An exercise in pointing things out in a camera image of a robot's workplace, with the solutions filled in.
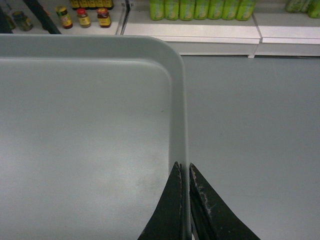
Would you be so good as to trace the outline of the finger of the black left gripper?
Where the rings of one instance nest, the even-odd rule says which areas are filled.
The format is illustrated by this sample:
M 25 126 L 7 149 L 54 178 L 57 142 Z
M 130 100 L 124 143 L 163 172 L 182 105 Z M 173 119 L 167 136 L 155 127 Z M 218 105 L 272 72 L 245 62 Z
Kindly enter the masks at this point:
M 50 34 L 61 35 L 62 33 L 57 28 L 55 23 L 48 16 L 43 6 L 37 0 L 23 0 L 25 5 L 31 10 L 35 17 L 39 20 L 44 30 Z

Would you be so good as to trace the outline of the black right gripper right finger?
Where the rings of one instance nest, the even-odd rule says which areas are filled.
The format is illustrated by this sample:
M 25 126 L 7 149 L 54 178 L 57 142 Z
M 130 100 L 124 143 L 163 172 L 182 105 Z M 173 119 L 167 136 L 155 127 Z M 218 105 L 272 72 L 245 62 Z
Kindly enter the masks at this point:
M 197 167 L 191 163 L 190 210 L 192 234 L 196 240 L 258 240 L 228 207 Z

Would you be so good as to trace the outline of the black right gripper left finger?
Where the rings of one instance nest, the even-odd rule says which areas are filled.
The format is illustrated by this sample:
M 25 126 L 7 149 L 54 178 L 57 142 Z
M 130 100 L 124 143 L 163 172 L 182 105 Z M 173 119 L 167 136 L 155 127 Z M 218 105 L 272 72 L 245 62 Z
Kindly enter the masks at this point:
M 182 173 L 180 165 L 175 162 L 157 206 L 138 239 L 181 240 L 182 203 Z

